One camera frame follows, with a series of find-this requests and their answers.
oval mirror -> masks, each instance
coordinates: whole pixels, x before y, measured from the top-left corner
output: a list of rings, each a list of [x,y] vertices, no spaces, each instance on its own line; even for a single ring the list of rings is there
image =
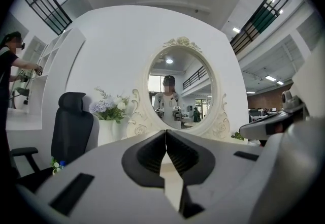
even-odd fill
[[[203,62],[186,47],[161,52],[148,79],[149,98],[157,116],[176,129],[200,124],[212,105],[209,75]]]

window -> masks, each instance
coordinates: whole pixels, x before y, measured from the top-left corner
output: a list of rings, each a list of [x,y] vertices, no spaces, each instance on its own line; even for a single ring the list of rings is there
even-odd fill
[[[152,104],[152,106],[154,106],[154,101],[155,101],[155,99],[156,99],[155,96],[153,96],[153,97],[151,98],[151,104]]]
[[[150,75],[148,81],[149,92],[162,92],[164,90],[163,81],[164,76]]]
[[[211,100],[195,100],[195,106],[198,107],[201,119],[208,113],[211,105]]]

ornate mirror frame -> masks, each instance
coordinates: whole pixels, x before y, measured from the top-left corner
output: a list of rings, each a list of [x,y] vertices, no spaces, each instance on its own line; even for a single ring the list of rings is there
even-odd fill
[[[152,107],[148,92],[148,79],[154,62],[160,56],[166,54],[175,47],[178,49],[180,47],[186,49],[204,65],[211,81],[211,92],[213,96],[208,114],[201,123],[197,126],[181,130],[167,125],[158,117]],[[166,129],[186,131],[189,134],[210,139],[225,139],[226,137],[230,137],[229,120],[224,110],[224,106],[226,105],[224,101],[226,94],[222,92],[219,75],[216,68],[210,66],[202,50],[194,42],[191,42],[187,37],[171,39],[164,43],[163,46],[150,57],[147,64],[137,84],[138,88],[133,90],[134,97],[131,99],[131,102],[134,104],[134,109],[126,128],[126,136],[128,138]]]

black railing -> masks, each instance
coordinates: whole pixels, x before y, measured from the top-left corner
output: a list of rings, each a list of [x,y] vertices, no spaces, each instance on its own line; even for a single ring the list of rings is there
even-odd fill
[[[237,55],[253,42],[280,14],[289,0],[263,0],[240,32],[230,41]]]
[[[191,85],[193,85],[194,82],[202,79],[202,77],[204,75],[207,74],[206,69],[204,68],[204,66],[202,66],[201,68],[199,68],[192,76],[190,76],[184,83],[183,83],[183,89],[186,89],[188,87],[190,87]]]
[[[72,23],[57,0],[25,1],[57,35],[60,35]]]

camera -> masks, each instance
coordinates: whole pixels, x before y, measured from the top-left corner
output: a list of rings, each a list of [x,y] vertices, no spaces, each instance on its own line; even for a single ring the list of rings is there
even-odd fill
[[[173,107],[173,117],[175,121],[180,121],[182,118],[181,107]]]
[[[157,113],[158,117],[162,118],[165,114],[165,110],[164,110],[164,108],[157,108],[156,113]]]

